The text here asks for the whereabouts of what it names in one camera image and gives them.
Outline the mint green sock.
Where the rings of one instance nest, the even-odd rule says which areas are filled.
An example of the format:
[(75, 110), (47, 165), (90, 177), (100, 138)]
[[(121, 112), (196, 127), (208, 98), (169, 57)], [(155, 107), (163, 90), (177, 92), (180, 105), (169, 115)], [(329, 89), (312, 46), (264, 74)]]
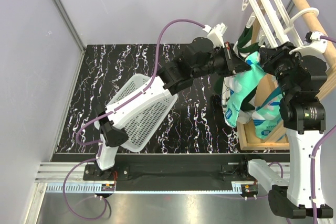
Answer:
[(280, 101), (282, 99), (279, 87), (267, 97), (261, 106), (252, 113), (256, 136), (265, 139), (281, 121)]
[(248, 123), (256, 110), (256, 88), (266, 75), (259, 64), (259, 52), (255, 51), (243, 59), (251, 70), (224, 79), (223, 87), (228, 94), (223, 101), (225, 123), (236, 127), (237, 123)]

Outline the white plastic clip hanger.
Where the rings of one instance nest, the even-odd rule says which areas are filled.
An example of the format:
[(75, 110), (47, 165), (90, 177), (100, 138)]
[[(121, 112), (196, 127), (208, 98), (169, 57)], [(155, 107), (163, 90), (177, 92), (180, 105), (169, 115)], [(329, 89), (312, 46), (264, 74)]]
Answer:
[(260, 24), (259, 41), (265, 40), (272, 48), (285, 42), (291, 42), (295, 47), (303, 46), (295, 29), (295, 20), (304, 14), (313, 14), (315, 17), (319, 15), (318, 9), (309, 7), (290, 17), (282, 0), (243, 0), (242, 10), (248, 5), (253, 9), (251, 16)]

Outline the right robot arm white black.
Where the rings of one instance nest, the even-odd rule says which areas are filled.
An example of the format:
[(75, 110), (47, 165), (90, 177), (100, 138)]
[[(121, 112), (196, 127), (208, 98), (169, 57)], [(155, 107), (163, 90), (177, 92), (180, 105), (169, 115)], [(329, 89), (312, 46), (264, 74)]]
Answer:
[(251, 159), (238, 167), (244, 180), (253, 177), (268, 194), (274, 215), (289, 219), (309, 216), (313, 223), (333, 218), (321, 187), (320, 146), (329, 136), (325, 108), (317, 95), (327, 81), (327, 64), (311, 53), (302, 55), (286, 42), (259, 50), (260, 65), (275, 76), (282, 94), (280, 115), (290, 147), (289, 179), (281, 178), (265, 160)]

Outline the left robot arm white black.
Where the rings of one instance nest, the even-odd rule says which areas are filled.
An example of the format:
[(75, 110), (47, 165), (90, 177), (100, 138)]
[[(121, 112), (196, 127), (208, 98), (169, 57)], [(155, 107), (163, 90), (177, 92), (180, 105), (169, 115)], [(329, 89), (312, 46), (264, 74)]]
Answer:
[(96, 109), (102, 144), (95, 174), (103, 180), (113, 175), (120, 146), (132, 152), (142, 150), (177, 101), (177, 94), (191, 87), (194, 79), (214, 73), (230, 77), (250, 69), (229, 42), (214, 46), (208, 38), (195, 38), (142, 86)]

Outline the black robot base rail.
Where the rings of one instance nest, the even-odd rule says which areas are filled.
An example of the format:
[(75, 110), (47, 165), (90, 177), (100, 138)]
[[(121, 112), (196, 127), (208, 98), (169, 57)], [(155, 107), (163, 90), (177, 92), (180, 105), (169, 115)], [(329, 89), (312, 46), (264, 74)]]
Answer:
[(118, 154), (115, 165), (102, 170), (87, 164), (84, 180), (112, 181), (118, 191), (168, 193), (231, 190), (232, 182), (253, 184), (245, 154)]

